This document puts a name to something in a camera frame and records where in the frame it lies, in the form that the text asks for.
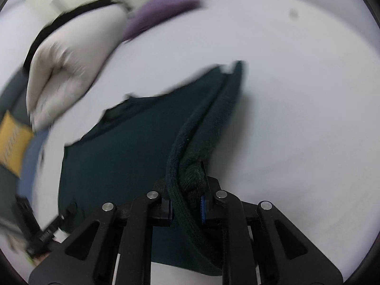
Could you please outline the dark green knit sweater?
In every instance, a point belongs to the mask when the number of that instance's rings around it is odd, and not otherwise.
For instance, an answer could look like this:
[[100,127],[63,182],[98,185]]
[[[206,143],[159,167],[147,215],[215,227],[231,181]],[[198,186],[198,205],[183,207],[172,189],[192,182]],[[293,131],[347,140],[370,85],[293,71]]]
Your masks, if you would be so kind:
[[204,222],[207,166],[240,97],[244,64],[220,67],[171,92],[129,97],[107,109],[80,140],[64,149],[58,207],[77,205],[62,230],[72,233],[103,203],[130,203],[165,188],[169,227],[153,232],[152,260],[210,276],[222,273],[218,229]]

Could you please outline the blue pillow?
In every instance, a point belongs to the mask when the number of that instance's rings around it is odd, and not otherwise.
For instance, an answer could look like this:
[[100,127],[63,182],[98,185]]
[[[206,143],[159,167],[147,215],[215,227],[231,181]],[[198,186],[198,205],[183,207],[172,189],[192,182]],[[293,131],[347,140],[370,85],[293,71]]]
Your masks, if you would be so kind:
[[17,182],[17,195],[26,197],[30,203],[33,200],[33,186],[37,170],[42,162],[43,148],[49,132],[48,128],[37,132],[24,153],[21,175]]

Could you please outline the yellow embroidered cushion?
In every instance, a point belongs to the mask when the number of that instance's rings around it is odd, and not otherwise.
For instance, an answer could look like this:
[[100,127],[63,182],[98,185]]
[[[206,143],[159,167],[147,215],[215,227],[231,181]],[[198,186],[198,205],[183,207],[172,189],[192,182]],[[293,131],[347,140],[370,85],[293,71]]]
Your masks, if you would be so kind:
[[17,121],[9,111],[1,122],[0,157],[1,165],[20,177],[24,153],[34,137],[32,129]]

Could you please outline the white bed sheet mattress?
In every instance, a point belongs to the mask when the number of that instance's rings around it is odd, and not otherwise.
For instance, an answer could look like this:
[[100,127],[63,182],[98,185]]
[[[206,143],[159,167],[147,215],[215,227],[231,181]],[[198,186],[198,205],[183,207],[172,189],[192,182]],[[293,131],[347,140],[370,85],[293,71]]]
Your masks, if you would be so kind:
[[379,53],[302,0],[202,0],[113,52],[38,153],[32,206],[58,212],[64,146],[126,97],[166,93],[245,62],[242,97],[210,164],[244,201],[273,202],[340,270],[359,277],[379,234]]

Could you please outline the rolled beige duvet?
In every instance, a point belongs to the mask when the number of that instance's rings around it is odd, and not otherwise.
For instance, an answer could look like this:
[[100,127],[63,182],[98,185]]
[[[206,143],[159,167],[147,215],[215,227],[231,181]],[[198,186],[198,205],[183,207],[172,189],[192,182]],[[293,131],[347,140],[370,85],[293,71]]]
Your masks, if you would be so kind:
[[26,109],[32,129],[51,125],[91,87],[124,39],[128,13],[112,4],[67,22],[37,48],[32,58]]

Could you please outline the black garment behind duvet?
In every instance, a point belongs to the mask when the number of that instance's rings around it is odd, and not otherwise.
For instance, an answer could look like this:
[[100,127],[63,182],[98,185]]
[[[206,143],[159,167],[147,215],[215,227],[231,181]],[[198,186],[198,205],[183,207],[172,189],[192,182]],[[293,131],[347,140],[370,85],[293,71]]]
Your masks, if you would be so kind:
[[99,8],[103,8],[106,6],[110,6],[115,4],[112,0],[96,0],[89,3],[85,3],[83,5],[80,5],[70,11],[63,12],[58,17],[56,17],[51,23],[47,24],[36,36],[34,39],[32,45],[30,46],[30,49],[28,50],[27,56],[24,60],[23,64],[23,70],[26,73],[30,72],[30,66],[32,63],[32,59],[34,57],[34,54],[36,53],[39,46],[42,44],[42,42],[52,33],[55,32],[55,30],[59,29],[72,19],[75,19],[76,17],[85,14],[86,12],[90,12]]

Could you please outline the purple cushion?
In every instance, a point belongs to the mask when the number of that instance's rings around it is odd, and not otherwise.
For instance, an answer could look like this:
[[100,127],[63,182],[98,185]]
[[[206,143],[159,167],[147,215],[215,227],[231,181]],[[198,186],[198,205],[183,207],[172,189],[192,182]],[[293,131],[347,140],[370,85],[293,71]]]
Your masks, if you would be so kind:
[[200,4],[201,0],[148,0],[133,13],[124,40],[134,39],[168,19],[197,9]]

